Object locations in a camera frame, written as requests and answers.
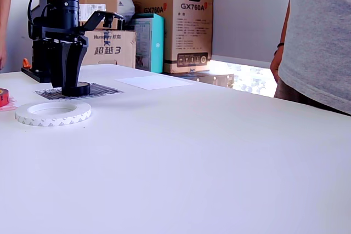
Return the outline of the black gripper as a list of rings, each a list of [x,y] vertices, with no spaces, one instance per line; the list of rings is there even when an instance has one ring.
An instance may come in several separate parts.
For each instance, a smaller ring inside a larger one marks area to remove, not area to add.
[[[63,95],[88,95],[88,83],[78,83],[80,67],[88,47],[84,28],[41,27],[41,38],[54,39],[48,46],[52,87],[61,87]],[[56,39],[68,43],[62,45]]]

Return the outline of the person's right hand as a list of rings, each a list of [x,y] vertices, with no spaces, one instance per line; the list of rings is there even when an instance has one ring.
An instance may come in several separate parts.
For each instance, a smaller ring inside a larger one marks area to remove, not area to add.
[[[281,61],[282,61],[283,51],[284,51],[283,46],[278,47],[278,49],[274,53],[273,60],[270,64],[270,70],[273,74],[273,77],[274,77],[276,83],[279,81],[278,71],[279,71],[279,66],[281,64]]]

